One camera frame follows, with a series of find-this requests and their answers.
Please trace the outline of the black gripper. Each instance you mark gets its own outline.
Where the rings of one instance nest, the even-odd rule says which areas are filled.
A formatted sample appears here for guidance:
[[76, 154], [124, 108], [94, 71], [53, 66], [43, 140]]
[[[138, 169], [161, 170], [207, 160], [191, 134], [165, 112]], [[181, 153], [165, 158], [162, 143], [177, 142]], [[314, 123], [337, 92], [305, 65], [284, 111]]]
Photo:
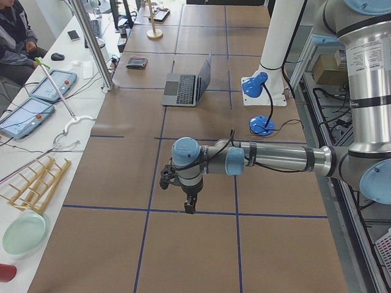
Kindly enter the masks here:
[[197, 202], [197, 195], [203, 189], [203, 184], [196, 184], [194, 186], [183, 186], [182, 190], [186, 193], [186, 201], [184, 203], [185, 212], [194, 214], [196, 211], [195, 204]]

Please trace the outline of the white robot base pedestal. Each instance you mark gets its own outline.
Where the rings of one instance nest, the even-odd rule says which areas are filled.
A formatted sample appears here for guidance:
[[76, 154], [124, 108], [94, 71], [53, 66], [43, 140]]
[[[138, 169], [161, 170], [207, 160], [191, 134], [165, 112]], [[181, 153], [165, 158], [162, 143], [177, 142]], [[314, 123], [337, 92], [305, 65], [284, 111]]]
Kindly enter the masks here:
[[296, 26], [300, 24], [307, 1], [276, 1], [261, 54], [260, 65], [251, 77], [261, 71], [268, 74], [266, 86], [274, 106], [286, 106], [284, 94], [283, 65], [294, 37]]

